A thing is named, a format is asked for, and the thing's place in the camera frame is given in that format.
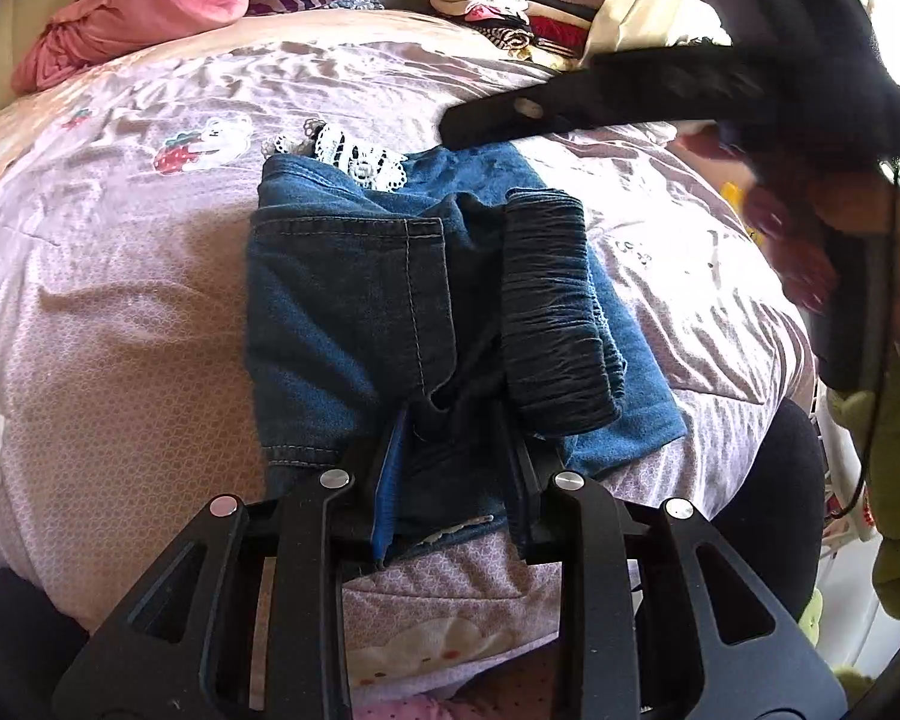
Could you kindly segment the right hand red nails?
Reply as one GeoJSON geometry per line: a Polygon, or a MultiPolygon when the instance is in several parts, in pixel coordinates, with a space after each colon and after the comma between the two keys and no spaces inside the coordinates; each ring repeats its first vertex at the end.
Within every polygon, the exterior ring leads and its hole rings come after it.
{"type": "Polygon", "coordinates": [[[878,169],[823,172],[797,156],[784,156],[775,171],[749,181],[741,215],[764,239],[764,255],[782,280],[788,299],[823,312],[839,284],[824,252],[823,229],[847,236],[891,232],[896,243],[893,341],[900,346],[900,192],[878,169]]]}

